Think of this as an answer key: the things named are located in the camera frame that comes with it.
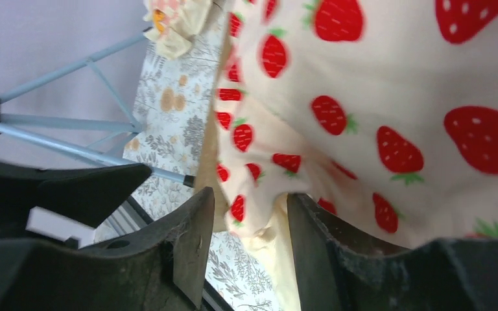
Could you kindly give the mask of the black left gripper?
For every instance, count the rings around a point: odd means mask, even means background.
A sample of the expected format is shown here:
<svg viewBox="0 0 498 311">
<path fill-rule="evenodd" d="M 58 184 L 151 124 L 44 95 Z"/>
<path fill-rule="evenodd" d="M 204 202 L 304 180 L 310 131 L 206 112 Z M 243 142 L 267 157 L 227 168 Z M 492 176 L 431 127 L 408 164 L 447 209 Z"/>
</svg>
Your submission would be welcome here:
<svg viewBox="0 0 498 311">
<path fill-rule="evenodd" d="M 33 207 L 98 227 L 151 172 L 140 163 L 44 170 L 0 162 L 0 238 L 26 236 Z"/>
</svg>

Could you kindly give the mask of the checkered ruffled pillow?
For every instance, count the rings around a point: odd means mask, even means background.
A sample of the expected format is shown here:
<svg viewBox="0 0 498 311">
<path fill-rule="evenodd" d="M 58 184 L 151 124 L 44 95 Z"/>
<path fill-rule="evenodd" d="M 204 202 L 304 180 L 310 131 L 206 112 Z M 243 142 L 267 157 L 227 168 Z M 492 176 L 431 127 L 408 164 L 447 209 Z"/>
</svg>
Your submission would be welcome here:
<svg viewBox="0 0 498 311">
<path fill-rule="evenodd" d="M 159 56 L 174 60 L 192 47 L 191 38 L 202 32 L 213 5 L 211 0 L 144 0 L 143 20 L 151 26 L 144 31 L 154 42 Z"/>
</svg>

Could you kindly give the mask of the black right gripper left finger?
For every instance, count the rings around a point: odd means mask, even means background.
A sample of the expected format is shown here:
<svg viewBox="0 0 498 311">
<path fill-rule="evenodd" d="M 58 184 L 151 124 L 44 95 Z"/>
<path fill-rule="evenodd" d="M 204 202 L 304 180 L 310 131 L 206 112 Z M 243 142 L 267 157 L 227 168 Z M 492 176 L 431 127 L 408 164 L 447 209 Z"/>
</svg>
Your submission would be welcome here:
<svg viewBox="0 0 498 311">
<path fill-rule="evenodd" d="M 79 250 L 0 240 L 0 310 L 205 310 L 214 193 Z"/>
</svg>

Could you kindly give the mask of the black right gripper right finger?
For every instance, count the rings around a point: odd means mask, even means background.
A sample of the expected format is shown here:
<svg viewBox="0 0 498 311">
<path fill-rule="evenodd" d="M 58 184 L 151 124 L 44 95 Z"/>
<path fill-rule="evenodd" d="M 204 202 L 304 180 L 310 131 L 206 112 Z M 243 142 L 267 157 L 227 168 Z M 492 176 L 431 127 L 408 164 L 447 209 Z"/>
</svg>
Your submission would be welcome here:
<svg viewBox="0 0 498 311">
<path fill-rule="evenodd" d="M 303 310 L 498 310 L 498 238 L 402 248 L 287 198 Z"/>
</svg>

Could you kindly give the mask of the wooden pet bed frame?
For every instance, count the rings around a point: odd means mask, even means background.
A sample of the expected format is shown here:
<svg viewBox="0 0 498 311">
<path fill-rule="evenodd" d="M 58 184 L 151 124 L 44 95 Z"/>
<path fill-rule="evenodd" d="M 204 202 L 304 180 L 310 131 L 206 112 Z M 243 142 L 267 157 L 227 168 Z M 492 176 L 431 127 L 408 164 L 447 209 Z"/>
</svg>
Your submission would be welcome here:
<svg viewBox="0 0 498 311">
<path fill-rule="evenodd" d="M 207 115 L 207 122 L 204 132 L 204 138 L 202 143 L 202 151 L 200 154 L 198 170 L 195 178 L 195 188 L 194 192 L 205 187 L 212 187 L 215 197 L 215 211 L 214 211 L 214 221 L 213 221 L 213 232 L 224 232 L 227 231 L 227 227 L 224 221 L 224 215 L 228 210 L 228 204 L 222 193 L 222 189 L 219 185 L 219 179 L 216 172 L 217 165 L 217 122 L 214 111 L 215 103 L 215 93 L 217 88 L 217 82 L 219 76 L 224 68 L 228 55 L 230 53 L 230 43 L 228 38 L 225 38 L 220 54 L 220 62 L 217 69 L 215 81 L 213 87 L 211 88 L 211 102 L 209 104 L 209 113 Z"/>
</svg>

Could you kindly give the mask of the red strawberry print duvet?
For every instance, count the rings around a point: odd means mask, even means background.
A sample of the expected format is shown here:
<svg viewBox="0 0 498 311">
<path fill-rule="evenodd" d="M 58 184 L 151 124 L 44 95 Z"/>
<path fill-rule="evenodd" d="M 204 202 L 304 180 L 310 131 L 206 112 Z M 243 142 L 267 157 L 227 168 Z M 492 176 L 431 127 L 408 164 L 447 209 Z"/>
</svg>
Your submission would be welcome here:
<svg viewBox="0 0 498 311">
<path fill-rule="evenodd" d="M 282 309 L 290 193 L 404 248 L 498 238 L 498 1 L 234 1 L 230 26 L 225 223 Z"/>
</svg>

